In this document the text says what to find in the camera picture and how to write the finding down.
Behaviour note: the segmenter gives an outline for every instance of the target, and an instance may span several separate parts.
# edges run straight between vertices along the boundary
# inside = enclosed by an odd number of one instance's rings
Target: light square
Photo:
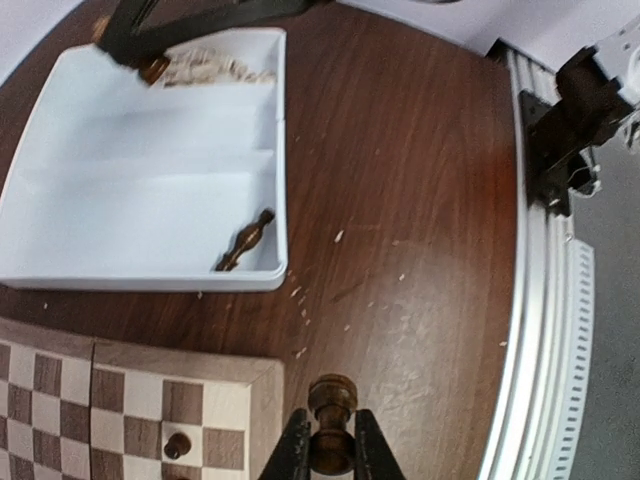
[[[202,480],[247,480],[242,470],[224,470],[222,468],[203,468]]]
[[[247,430],[251,388],[247,385],[207,382],[204,385],[203,424],[219,430]]]
[[[62,473],[80,480],[90,480],[89,445],[68,438],[60,439]]]
[[[0,450],[0,478],[9,480],[11,478],[11,464],[9,463],[9,452]]]
[[[177,460],[171,460],[162,452],[162,461],[176,465],[189,465],[202,467],[202,427],[185,425],[182,423],[162,422],[162,446],[164,446],[174,433],[184,433],[191,440],[191,450]]]
[[[46,393],[33,392],[31,423],[38,430],[60,435],[60,399]]]
[[[162,420],[162,377],[129,371],[124,377],[124,413]]]
[[[124,478],[153,479],[162,475],[162,462],[147,458],[124,456]]]
[[[11,347],[9,363],[9,382],[27,390],[33,390],[33,370],[36,364],[36,352],[20,345]]]
[[[33,466],[35,480],[62,480],[62,473],[43,467],[37,463]]]
[[[90,362],[75,358],[65,358],[62,361],[60,397],[69,402],[89,406],[90,379]]]
[[[91,447],[124,453],[124,415],[91,409]]]
[[[8,419],[7,437],[10,453],[33,461],[33,430],[29,425]]]
[[[9,416],[9,384],[0,380],[0,416]]]

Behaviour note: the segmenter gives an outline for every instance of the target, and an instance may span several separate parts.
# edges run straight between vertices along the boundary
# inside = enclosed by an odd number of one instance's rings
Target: gray floor
[[[572,480],[640,479],[640,156],[598,152],[603,190],[574,204],[595,248],[596,317],[585,419]]]

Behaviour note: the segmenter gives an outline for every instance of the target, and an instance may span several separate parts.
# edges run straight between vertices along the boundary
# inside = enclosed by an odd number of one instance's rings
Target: dark square
[[[0,417],[0,448],[3,450],[7,450],[9,446],[7,445],[7,418]]]
[[[244,470],[244,432],[205,428],[202,458],[205,467]]]
[[[162,385],[162,419],[201,425],[202,395],[202,385],[165,380]]]
[[[91,449],[92,480],[124,480],[123,456],[117,453]]]
[[[89,407],[60,401],[60,435],[89,443]]]
[[[172,463],[162,464],[162,480],[202,480],[202,469]]]
[[[9,364],[11,362],[11,347],[0,343],[0,379],[9,380]]]
[[[60,437],[34,429],[33,461],[56,472],[61,471]]]
[[[11,478],[34,480],[33,462],[23,460],[15,455],[9,455],[9,465],[11,466]]]
[[[124,417],[124,453],[160,460],[161,423],[142,418]]]
[[[33,370],[33,389],[36,392],[59,397],[61,376],[62,360],[36,353],[36,364]]]
[[[9,418],[31,425],[31,391],[9,384]]]
[[[93,369],[91,406],[122,413],[124,409],[124,374]]]

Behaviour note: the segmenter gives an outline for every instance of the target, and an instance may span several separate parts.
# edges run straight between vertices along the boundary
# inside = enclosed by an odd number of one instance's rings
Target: chess piece
[[[174,433],[164,446],[164,454],[171,460],[177,460],[191,450],[191,440],[184,433]]]
[[[264,227],[269,225],[275,214],[272,210],[266,208],[260,214],[258,221],[244,227],[236,237],[233,249],[222,256],[222,260],[216,266],[216,272],[230,272],[238,266],[238,258],[243,253],[251,250],[262,239]]]
[[[311,437],[309,466],[322,475],[353,470],[355,440],[347,423],[358,408],[355,384],[342,375],[323,375],[309,386],[309,410],[320,424]]]

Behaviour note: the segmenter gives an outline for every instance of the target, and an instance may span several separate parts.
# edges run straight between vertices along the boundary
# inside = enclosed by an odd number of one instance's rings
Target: black bracket
[[[358,410],[355,417],[354,480],[405,480],[371,410]],[[307,411],[294,411],[258,480],[309,480],[310,457],[317,454],[310,434]]]
[[[558,215],[571,215],[569,190],[591,195],[597,186],[592,159],[633,112],[618,95],[617,79],[609,79],[595,60],[595,47],[574,55],[556,75],[561,100],[551,106],[520,92],[526,186],[529,204],[540,201]]]
[[[156,27],[142,24],[159,0],[122,0],[97,42],[121,65],[157,58],[180,43],[233,27],[298,15],[318,0],[237,0]]]

